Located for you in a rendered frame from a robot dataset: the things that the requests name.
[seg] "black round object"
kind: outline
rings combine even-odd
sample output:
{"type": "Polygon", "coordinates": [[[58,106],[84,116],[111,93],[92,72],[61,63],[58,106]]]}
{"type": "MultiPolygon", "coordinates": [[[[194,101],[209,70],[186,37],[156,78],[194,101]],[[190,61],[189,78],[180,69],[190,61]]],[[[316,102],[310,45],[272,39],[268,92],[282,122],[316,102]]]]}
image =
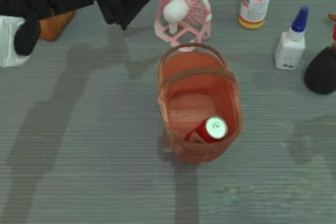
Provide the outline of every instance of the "black round object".
{"type": "Polygon", "coordinates": [[[329,47],[322,50],[308,65],[304,82],[316,94],[336,91],[336,54],[329,47]]]}

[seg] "red object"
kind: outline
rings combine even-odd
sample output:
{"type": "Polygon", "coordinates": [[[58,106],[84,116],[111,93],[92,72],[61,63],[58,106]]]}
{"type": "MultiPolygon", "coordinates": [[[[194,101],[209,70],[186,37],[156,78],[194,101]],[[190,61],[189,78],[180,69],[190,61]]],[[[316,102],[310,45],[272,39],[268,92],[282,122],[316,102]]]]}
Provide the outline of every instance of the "red object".
{"type": "Polygon", "coordinates": [[[334,25],[334,30],[332,32],[332,38],[336,41],[336,25],[334,25]]]}
{"type": "Polygon", "coordinates": [[[189,141],[193,133],[197,133],[204,142],[214,143],[223,140],[227,134],[227,125],[219,116],[211,116],[200,123],[195,129],[185,135],[184,141],[189,141]]]}

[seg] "brown handle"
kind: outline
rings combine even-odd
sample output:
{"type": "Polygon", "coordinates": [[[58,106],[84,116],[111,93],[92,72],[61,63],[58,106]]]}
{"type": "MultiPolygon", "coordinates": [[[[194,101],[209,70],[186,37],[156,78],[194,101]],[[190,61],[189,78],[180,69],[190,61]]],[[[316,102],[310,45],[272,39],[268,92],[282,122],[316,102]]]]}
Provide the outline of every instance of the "brown handle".
{"type": "Polygon", "coordinates": [[[188,76],[195,76],[198,74],[218,74],[221,76],[226,77],[228,80],[230,80],[233,84],[237,83],[235,76],[230,71],[227,71],[225,69],[220,68],[195,68],[195,69],[189,69],[185,70],[183,72],[175,73],[169,76],[167,79],[163,80],[160,83],[159,91],[162,89],[168,88],[171,84],[173,84],[176,81],[179,81],[185,77],[188,76]]]}
{"type": "Polygon", "coordinates": [[[211,46],[208,46],[208,45],[205,45],[205,44],[202,44],[202,43],[198,43],[198,42],[193,42],[193,43],[183,43],[183,44],[180,44],[176,47],[173,47],[171,49],[169,49],[162,57],[161,57],[161,60],[160,60],[160,64],[159,64],[159,75],[160,75],[160,80],[162,80],[162,69],[164,67],[164,64],[168,58],[169,55],[171,55],[174,51],[177,51],[179,50],[180,48],[183,48],[183,47],[201,47],[201,48],[204,48],[204,49],[207,49],[211,52],[213,52],[217,58],[219,59],[219,61],[223,64],[224,68],[228,69],[228,66],[227,66],[227,63],[226,61],[224,60],[223,56],[221,55],[220,52],[218,52],[216,49],[214,49],[213,47],[211,46]]]}

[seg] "basket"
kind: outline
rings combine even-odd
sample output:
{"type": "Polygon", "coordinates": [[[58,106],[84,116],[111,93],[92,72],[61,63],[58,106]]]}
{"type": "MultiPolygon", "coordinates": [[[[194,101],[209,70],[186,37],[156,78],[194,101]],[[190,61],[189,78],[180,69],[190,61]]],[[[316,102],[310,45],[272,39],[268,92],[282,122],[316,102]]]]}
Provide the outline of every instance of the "basket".
{"type": "Polygon", "coordinates": [[[188,163],[218,158],[238,137],[243,123],[237,81],[223,56],[204,44],[181,44],[162,56],[157,75],[158,102],[174,154],[188,163]],[[192,51],[169,57],[182,47],[203,48],[214,56],[192,51]],[[187,133],[213,115],[220,116],[227,124],[228,132],[223,140],[208,144],[193,133],[190,141],[184,141],[187,133]]]}

